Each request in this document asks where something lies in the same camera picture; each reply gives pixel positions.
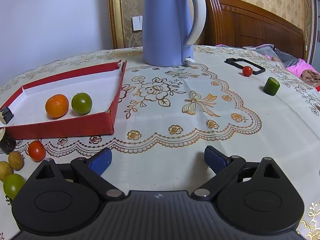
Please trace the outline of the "pink and grey bedding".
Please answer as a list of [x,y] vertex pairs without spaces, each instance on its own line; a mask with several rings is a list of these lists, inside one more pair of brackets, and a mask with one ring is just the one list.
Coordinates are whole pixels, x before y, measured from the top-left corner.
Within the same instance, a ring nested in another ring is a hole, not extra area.
[[319,92],[319,72],[303,59],[277,49],[274,44],[262,44],[259,46],[244,46],[243,49],[256,51],[272,61],[281,62],[286,70],[300,78],[307,85],[314,87]]

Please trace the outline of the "dark sugarcane piece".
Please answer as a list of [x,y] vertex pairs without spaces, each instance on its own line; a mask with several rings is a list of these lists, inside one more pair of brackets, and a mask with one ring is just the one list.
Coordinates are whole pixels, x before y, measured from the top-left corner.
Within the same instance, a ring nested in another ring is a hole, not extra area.
[[16,140],[8,133],[5,127],[0,129],[0,148],[7,155],[16,148]]
[[0,110],[0,120],[3,124],[8,124],[9,121],[14,117],[14,114],[9,107],[4,106]]

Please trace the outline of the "green cucumber piece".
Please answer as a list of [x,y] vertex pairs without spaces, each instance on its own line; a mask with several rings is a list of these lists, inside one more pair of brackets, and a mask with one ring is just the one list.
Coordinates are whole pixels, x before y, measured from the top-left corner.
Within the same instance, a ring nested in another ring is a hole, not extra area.
[[275,96],[279,88],[280,83],[275,78],[269,77],[263,87],[263,91],[270,96]]

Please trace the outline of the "blue electric kettle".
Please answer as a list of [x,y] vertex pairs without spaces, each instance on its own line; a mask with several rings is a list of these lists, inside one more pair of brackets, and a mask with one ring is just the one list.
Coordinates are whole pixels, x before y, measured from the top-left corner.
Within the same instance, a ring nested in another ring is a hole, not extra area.
[[158,67],[193,63],[205,22],[205,0],[144,0],[144,62]]

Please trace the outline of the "brown wooden headboard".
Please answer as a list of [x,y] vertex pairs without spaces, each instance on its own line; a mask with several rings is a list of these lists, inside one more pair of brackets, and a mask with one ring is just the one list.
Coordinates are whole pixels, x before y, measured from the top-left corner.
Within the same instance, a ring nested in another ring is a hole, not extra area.
[[242,0],[206,0],[207,16],[200,45],[231,47],[273,44],[305,59],[302,29],[261,7]]

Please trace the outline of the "small red cherry tomato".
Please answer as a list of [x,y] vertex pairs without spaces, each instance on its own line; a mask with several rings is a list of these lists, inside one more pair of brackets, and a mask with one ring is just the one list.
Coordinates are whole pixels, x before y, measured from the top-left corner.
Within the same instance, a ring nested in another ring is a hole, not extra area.
[[242,74],[246,77],[250,77],[253,74],[253,69],[250,66],[244,66],[242,69]]

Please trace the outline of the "gold picture frame moulding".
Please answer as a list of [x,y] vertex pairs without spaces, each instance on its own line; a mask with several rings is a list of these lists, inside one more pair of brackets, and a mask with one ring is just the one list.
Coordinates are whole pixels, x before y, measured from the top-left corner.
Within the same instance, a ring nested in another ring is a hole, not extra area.
[[125,47],[123,13],[121,0],[108,0],[111,37],[114,49]]

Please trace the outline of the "green tomato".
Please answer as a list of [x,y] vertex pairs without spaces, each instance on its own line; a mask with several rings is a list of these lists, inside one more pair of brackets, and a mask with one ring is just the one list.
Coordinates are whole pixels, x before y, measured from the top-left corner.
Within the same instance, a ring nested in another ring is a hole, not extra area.
[[71,106],[78,114],[87,114],[92,109],[92,99],[87,93],[77,93],[73,96]]
[[3,182],[4,193],[12,200],[15,199],[20,189],[25,184],[25,179],[19,174],[8,175]]

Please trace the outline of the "black rectangular plastic frame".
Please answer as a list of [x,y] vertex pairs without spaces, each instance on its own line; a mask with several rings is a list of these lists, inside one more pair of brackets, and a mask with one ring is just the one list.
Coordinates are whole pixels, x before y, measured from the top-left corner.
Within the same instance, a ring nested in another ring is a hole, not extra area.
[[256,63],[253,63],[251,61],[248,61],[247,59],[242,59],[242,58],[238,58],[238,59],[235,59],[235,58],[228,58],[225,60],[225,63],[226,64],[229,64],[231,66],[234,66],[238,69],[241,69],[243,70],[245,67],[254,67],[252,69],[252,74],[253,75],[259,75],[259,74],[262,74],[266,71],[266,69]]

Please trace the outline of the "orange tangerine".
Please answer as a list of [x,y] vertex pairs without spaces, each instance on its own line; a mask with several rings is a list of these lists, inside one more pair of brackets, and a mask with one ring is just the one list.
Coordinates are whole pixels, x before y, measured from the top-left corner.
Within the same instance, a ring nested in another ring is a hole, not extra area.
[[68,109],[69,101],[63,94],[56,94],[50,97],[45,104],[46,113],[51,118],[60,118],[64,116],[68,112]]

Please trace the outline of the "white lace tablecloth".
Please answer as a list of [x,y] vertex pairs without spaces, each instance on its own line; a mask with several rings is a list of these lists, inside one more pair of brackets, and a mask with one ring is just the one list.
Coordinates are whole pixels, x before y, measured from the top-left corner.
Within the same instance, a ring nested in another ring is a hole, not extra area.
[[[193,191],[213,176],[203,151],[211,145],[248,161],[273,158],[301,195],[298,232],[319,239],[319,92],[281,63],[239,48],[196,46],[195,63],[159,68],[142,60],[141,48],[101,50],[54,61],[1,86],[5,102],[21,85],[87,66],[127,61],[113,135],[46,139],[58,163],[113,153],[104,177],[122,191]],[[246,77],[225,63],[242,58],[266,69]],[[263,91],[269,77],[275,96]]]

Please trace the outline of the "yellow longan fruit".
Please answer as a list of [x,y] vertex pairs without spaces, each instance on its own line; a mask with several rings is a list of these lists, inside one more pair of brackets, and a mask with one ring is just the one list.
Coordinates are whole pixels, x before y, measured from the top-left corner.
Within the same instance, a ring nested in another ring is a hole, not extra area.
[[0,161],[0,181],[4,181],[7,176],[13,174],[12,168],[6,161]]
[[13,170],[20,170],[24,166],[23,156],[19,151],[13,151],[8,156],[8,163]]

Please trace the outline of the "white wall switch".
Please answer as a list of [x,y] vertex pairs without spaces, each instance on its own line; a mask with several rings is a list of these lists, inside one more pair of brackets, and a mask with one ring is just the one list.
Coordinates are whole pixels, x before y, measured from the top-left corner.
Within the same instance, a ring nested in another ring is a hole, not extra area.
[[132,17],[132,30],[142,31],[143,29],[143,16],[133,16]]

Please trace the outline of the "red shallow cardboard tray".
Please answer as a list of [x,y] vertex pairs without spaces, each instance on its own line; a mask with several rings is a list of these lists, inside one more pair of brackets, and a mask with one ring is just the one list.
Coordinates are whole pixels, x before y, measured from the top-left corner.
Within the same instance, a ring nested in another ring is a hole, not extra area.
[[22,85],[1,109],[1,133],[14,139],[110,135],[127,62],[89,66]]

